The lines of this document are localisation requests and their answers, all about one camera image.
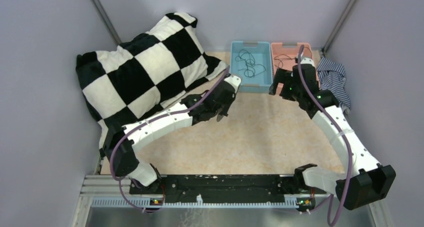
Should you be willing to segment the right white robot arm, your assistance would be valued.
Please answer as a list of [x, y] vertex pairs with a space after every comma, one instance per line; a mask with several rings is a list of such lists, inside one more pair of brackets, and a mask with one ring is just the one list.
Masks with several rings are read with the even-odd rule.
[[362, 144], [351, 128], [336, 97], [328, 89], [320, 89], [316, 68], [311, 64], [277, 69], [270, 95], [282, 84], [284, 100], [298, 102], [310, 119], [321, 129], [335, 150], [345, 173], [337, 173], [316, 164], [295, 169], [293, 187], [299, 193], [311, 188], [334, 195], [348, 210], [383, 200], [396, 177], [391, 165], [382, 165]]

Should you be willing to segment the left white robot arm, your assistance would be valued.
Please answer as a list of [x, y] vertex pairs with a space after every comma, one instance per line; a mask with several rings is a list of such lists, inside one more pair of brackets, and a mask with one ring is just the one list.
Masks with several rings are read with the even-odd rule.
[[228, 116], [241, 85], [241, 78], [229, 75], [204, 95], [189, 94], [180, 102], [142, 121], [108, 128], [101, 154], [109, 161], [112, 177], [138, 181], [149, 194], [160, 189], [159, 173], [152, 164], [139, 160], [136, 153], [144, 146], [175, 130], [194, 126], [216, 117]]

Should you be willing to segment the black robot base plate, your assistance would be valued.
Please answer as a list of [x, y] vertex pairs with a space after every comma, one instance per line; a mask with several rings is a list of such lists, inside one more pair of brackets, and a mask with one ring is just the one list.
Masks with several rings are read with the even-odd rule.
[[301, 186], [292, 175], [163, 175], [148, 187], [129, 189], [131, 195], [159, 195], [165, 203], [194, 203], [198, 196], [206, 204], [282, 203], [286, 195], [318, 194], [319, 190]]

